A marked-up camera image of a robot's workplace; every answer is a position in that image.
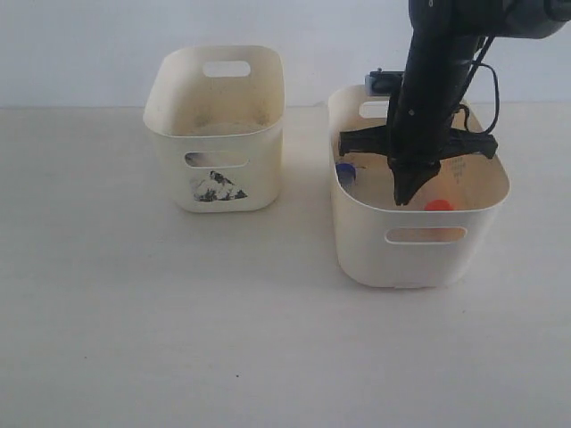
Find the basket handle hole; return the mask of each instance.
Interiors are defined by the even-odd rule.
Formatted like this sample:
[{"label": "basket handle hole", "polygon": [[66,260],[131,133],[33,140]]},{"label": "basket handle hole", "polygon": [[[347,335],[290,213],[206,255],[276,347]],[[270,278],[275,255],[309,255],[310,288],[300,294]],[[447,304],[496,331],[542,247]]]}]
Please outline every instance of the basket handle hole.
[{"label": "basket handle hole", "polygon": [[363,119],[383,119],[388,116],[389,102],[383,101],[369,101],[363,103],[359,107],[359,115]]},{"label": "basket handle hole", "polygon": [[208,78],[245,78],[252,67],[246,61],[212,61],[203,65],[203,73]]},{"label": "basket handle hole", "polygon": [[185,155],[185,163],[190,168],[241,168],[245,167],[250,160],[242,153],[221,152],[189,152]]},{"label": "basket handle hole", "polygon": [[466,237],[464,227],[400,227],[389,230],[385,239],[388,243],[456,243]]}]

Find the white wall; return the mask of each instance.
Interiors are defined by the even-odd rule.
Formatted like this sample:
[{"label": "white wall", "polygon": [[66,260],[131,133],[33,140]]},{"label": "white wall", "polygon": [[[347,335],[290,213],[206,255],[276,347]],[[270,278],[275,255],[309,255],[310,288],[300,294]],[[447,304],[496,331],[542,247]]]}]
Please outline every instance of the white wall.
[{"label": "white wall", "polygon": [[[569,35],[497,43],[502,100],[571,100]],[[277,49],[288,103],[314,104],[401,70],[410,36],[404,0],[1,0],[0,105],[143,105],[161,58],[196,44]],[[473,101],[492,100],[485,74]]]}]

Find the orange object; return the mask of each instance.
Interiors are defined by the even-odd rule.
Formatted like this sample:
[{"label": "orange object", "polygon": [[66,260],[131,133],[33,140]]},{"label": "orange object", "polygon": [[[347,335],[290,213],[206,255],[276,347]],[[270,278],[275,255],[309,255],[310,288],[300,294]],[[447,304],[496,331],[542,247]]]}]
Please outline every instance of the orange object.
[{"label": "orange object", "polygon": [[454,207],[445,199],[437,199],[429,202],[425,206],[425,211],[454,211]]}]

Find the table surface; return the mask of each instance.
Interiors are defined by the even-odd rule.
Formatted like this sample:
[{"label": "table surface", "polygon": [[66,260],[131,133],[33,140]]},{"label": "table surface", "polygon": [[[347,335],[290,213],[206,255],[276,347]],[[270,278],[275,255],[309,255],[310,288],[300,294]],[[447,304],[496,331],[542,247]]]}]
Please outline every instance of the table surface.
[{"label": "table surface", "polygon": [[0,111],[0,426],[571,426],[570,115],[505,104],[474,266],[383,291],[336,263],[322,107],[278,201],[217,215],[170,202],[139,109]]}]

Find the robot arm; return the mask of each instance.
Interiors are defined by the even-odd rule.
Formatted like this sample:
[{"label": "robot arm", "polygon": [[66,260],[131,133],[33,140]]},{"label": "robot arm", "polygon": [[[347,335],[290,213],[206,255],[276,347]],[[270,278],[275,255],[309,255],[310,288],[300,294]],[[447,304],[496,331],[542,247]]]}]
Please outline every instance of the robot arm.
[{"label": "robot arm", "polygon": [[441,160],[495,154],[497,143],[489,132],[451,129],[492,41],[545,38],[571,20],[571,0],[410,0],[409,9],[414,34],[406,70],[368,77],[371,95],[390,95],[386,126],[342,133],[340,139],[342,155],[387,157],[398,205],[408,204],[440,173]]}]

